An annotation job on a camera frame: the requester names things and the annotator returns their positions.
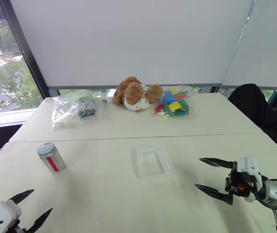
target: can lid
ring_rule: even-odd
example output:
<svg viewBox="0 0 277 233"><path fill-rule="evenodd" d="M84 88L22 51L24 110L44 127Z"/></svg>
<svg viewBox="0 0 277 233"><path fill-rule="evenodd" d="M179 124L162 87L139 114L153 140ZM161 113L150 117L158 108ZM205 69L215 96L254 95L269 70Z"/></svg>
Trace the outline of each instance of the can lid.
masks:
<svg viewBox="0 0 277 233"><path fill-rule="evenodd" d="M45 155L51 154L54 150L55 150L55 145L51 142L47 142L38 147L37 153L40 156L45 156Z"/></svg>

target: robotic arm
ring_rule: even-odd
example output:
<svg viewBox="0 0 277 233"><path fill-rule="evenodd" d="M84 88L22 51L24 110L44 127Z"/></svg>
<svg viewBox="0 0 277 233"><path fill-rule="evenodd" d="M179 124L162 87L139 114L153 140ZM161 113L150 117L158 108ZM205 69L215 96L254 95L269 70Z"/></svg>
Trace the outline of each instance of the robotic arm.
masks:
<svg viewBox="0 0 277 233"><path fill-rule="evenodd" d="M265 207L272 209L277 223L277 179L269 180L262 176L255 157L241 159L241 172L237 171L236 161L228 162L215 158L200 160L211 166L230 168L231 173L226 178L225 191L228 192L227 194L219 193L214 188L195 184L197 188L229 205L233 204L233 195L244 197L248 202L257 200Z"/></svg>
<svg viewBox="0 0 277 233"><path fill-rule="evenodd" d="M52 208L40 216L34 225L28 230L21 229L18 225L21 215L21 209L17 206L18 203L23 201L34 190L28 190L23 193L17 194L7 201L0 201L0 233L34 233L46 221Z"/></svg>

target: white roller blind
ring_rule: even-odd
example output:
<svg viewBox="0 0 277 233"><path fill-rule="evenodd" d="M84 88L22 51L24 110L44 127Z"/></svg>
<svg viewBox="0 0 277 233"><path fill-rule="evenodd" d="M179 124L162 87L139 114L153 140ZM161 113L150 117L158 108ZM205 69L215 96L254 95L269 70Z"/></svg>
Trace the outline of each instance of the white roller blind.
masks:
<svg viewBox="0 0 277 233"><path fill-rule="evenodd" d="M50 87L221 83L252 0L11 0Z"/></svg>
<svg viewBox="0 0 277 233"><path fill-rule="evenodd" d="M277 0L257 0L224 85L277 87Z"/></svg>

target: silver can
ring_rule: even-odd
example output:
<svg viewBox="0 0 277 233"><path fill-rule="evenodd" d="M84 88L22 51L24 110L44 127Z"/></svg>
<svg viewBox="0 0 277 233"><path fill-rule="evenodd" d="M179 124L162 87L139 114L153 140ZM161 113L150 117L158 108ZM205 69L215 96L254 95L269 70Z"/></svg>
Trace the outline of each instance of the silver can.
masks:
<svg viewBox="0 0 277 233"><path fill-rule="evenodd" d="M37 154L51 172L58 173L64 170L66 165L53 143L47 142L38 147Z"/></svg>

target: windowsill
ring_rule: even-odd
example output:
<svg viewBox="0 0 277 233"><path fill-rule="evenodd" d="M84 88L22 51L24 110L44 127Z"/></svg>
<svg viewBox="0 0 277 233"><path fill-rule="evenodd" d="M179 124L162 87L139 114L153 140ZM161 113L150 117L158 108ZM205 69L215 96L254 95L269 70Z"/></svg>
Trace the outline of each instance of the windowsill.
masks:
<svg viewBox="0 0 277 233"><path fill-rule="evenodd" d="M0 127L22 125L36 109L25 109L0 113Z"/></svg>

